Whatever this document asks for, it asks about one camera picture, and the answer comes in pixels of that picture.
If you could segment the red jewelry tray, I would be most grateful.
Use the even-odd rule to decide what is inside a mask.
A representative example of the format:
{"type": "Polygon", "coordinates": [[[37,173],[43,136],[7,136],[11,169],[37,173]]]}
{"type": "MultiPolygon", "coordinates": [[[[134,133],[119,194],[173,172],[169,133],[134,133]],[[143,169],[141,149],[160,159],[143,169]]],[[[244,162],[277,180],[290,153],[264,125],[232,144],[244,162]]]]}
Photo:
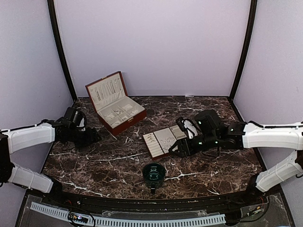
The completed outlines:
{"type": "Polygon", "coordinates": [[[178,139],[186,137],[186,134],[177,125],[143,135],[152,160],[168,156],[169,148],[178,139]]]}

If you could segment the dark green glass mug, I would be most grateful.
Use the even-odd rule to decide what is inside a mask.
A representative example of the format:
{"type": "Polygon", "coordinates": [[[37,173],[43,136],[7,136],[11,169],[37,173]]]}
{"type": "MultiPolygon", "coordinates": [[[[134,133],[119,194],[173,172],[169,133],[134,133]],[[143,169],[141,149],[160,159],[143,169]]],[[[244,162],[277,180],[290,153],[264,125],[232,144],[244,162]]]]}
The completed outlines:
{"type": "Polygon", "coordinates": [[[142,170],[144,182],[151,190],[151,194],[155,194],[164,182],[166,169],[163,165],[157,162],[152,162],[144,166],[142,170]]]}

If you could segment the red jewelry box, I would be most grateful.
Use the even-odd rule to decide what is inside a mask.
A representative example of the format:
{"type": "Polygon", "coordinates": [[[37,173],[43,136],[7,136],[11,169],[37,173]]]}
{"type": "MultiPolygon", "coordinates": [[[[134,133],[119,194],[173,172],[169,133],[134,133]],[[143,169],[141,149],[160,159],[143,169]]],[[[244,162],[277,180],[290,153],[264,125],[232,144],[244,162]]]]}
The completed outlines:
{"type": "Polygon", "coordinates": [[[120,71],[86,85],[86,91],[99,121],[114,136],[147,116],[146,109],[128,96],[120,71]]]}

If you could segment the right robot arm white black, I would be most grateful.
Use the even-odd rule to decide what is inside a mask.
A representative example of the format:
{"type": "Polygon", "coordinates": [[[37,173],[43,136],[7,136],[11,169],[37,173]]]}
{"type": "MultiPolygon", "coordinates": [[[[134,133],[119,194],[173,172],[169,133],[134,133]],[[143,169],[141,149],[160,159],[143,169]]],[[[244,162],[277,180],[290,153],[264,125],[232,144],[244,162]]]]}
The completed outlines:
{"type": "Polygon", "coordinates": [[[178,139],[169,153],[188,157],[211,148],[291,148],[292,153],[267,171],[250,178],[242,202],[252,205],[260,194],[295,176],[303,175],[303,124],[261,125],[254,121],[232,122],[225,125],[214,109],[205,110],[194,117],[195,123],[179,117],[176,120],[187,136],[178,139]]]}

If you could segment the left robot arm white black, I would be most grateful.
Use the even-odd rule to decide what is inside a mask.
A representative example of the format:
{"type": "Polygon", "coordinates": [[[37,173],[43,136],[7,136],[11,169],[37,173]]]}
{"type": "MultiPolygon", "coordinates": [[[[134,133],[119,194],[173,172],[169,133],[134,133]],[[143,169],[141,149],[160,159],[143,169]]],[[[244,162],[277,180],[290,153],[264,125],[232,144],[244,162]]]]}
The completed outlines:
{"type": "Polygon", "coordinates": [[[63,206],[67,196],[62,184],[51,176],[38,173],[13,162],[11,156],[54,142],[71,142],[75,148],[85,148],[99,142],[97,129],[87,127],[86,115],[72,107],[58,120],[43,119],[29,126],[0,131],[0,183],[11,183],[23,188],[48,194],[56,206],[63,206]]]}

